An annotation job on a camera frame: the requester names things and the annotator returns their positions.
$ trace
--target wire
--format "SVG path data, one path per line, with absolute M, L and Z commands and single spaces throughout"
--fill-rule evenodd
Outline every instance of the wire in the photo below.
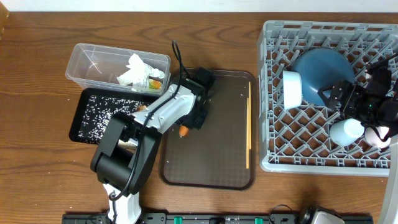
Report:
M 287 207 L 288 209 L 290 209 L 290 211 L 293 212 L 293 210 L 292 210 L 289 206 L 287 206 L 287 205 L 285 205 L 285 204 L 280 204 L 280 205 L 275 206 L 275 207 L 269 212 L 269 214 L 268 214 L 268 220 L 269 220 L 269 222 L 270 222 L 271 224 L 275 224 L 275 218 L 274 218 L 274 219 L 271 219 L 272 212 L 274 212 L 274 210 L 277 209 L 277 208 L 279 208 L 279 207 Z
M 148 113 L 147 118 L 145 119 L 144 124 L 142 125 L 141 135 L 140 135 L 140 138 L 139 138 L 139 140 L 138 140 L 138 145 L 137 145 L 137 149 L 136 149 L 136 156 L 135 156 L 135 158 L 134 158 L 134 162 L 132 163 L 132 169 L 131 169 L 129 178 L 127 179 L 126 185 L 124 186 L 124 188 L 122 189 L 122 191 L 120 191 L 120 193 L 119 193 L 117 196 L 109 195 L 108 198 L 109 198 L 110 201 L 112 201 L 112 202 L 115 202 L 115 201 L 119 200 L 119 198 L 121 198 L 121 197 L 128 191 L 128 189 L 129 189 L 129 187 L 130 187 L 130 184 L 131 184 L 131 181 L 132 181 L 132 178 L 133 178 L 134 175 L 136 174 L 136 169 L 137 169 L 137 165 L 138 165 L 138 158 L 139 158 L 139 154 L 140 154 L 140 152 L 141 152 L 141 145 L 142 145 L 142 142 L 143 142 L 143 140 L 144 140 L 145 130 L 146 130 L 148 121 L 150 120 L 150 118 L 153 116 L 153 114 L 154 114 L 159 108 L 161 108 L 163 105 L 165 105 L 166 103 L 168 103 L 171 99 L 173 99 L 173 98 L 177 95 L 177 93 L 178 93 L 178 91 L 179 91 L 179 89 L 180 89 L 180 86 L 181 86 L 180 81 L 181 81 L 181 79 L 182 79 L 182 73 L 183 73 L 182 70 L 184 69 L 185 72 L 188 72 L 187 69 L 186 69 L 186 68 L 184 67 L 184 65 L 182 64 L 181 53 L 180 53 L 180 49 L 178 48 L 178 43 L 177 43 L 177 41 L 175 41 L 175 40 L 172 41 L 172 47 L 173 47 L 174 55 L 175 55 L 175 57 L 177 58 L 177 60 L 178 60 L 178 62 L 179 62 L 179 65 L 180 65 L 180 76 L 179 76 L 179 78 L 178 78 L 177 88 L 175 89 L 173 95 L 171 95 L 169 98 L 167 98 L 165 101 L 163 101 L 161 104 L 159 104 L 157 107 L 155 107 L 152 111 L 150 111 L 150 112 Z
M 113 223 L 116 223 L 116 218 L 118 217 L 118 213 L 116 211 L 116 201 L 112 201 L 112 208 L 113 208 Z
M 92 224 L 95 224 L 94 222 L 97 221 L 97 218 L 95 218 L 95 220 L 91 219 L 93 217 L 96 217 L 97 215 L 90 215 L 89 217 L 87 217 L 85 224 L 87 224 L 87 221 L 90 221 Z
M 391 55 L 390 57 L 386 57 L 385 59 L 383 59 L 381 61 L 368 64 L 368 67 L 366 67 L 366 70 L 370 71 L 370 70 L 376 69 L 376 68 L 378 68 L 378 66 L 380 66 L 381 64 L 383 64 L 385 62 L 387 62 L 387 64 L 388 64 L 388 62 L 395 57 L 398 57 L 398 53 L 395 53 L 395 54 Z

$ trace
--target crumpled paper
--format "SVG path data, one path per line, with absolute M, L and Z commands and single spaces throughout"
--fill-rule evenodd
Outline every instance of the crumpled paper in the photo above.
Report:
M 130 70 L 117 77 L 120 85 L 132 84 L 132 90 L 136 90 L 136 88 L 160 88 L 161 83 L 150 80 L 149 77 L 163 79 L 164 72 L 145 64 L 137 54 L 133 54 L 130 57 L 129 65 L 126 65 L 126 67 L 130 68 Z

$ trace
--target wooden chopstick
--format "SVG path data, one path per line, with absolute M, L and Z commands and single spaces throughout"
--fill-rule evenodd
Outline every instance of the wooden chopstick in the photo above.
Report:
M 249 98 L 246 100 L 247 102 L 247 110 L 246 110 L 246 168 L 249 168 L 249 122 L 250 122 L 250 116 L 249 116 Z
M 249 149 L 251 149 L 251 85 L 249 82 Z

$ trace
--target white tissue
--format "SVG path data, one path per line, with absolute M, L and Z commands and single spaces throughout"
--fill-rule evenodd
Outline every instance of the white tissue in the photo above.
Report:
M 164 78 L 164 72 L 145 64 L 137 54 L 130 57 L 129 65 L 126 67 L 130 70 L 117 77 L 120 85 L 132 83 L 133 86 L 149 88 L 149 76 Z

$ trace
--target plastic dish rack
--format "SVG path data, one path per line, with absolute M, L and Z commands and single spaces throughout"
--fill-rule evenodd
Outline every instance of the plastic dish rack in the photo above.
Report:
M 267 21 L 257 42 L 260 85 L 260 166 L 269 172 L 388 176 L 390 150 L 371 147 L 364 136 L 350 146 L 329 137 L 339 112 L 303 103 L 283 109 L 281 73 L 304 52 L 329 48 L 353 66 L 356 83 L 366 86 L 365 64 L 392 55 L 398 47 L 398 25 L 335 22 Z M 393 84 L 398 61 L 390 60 Z

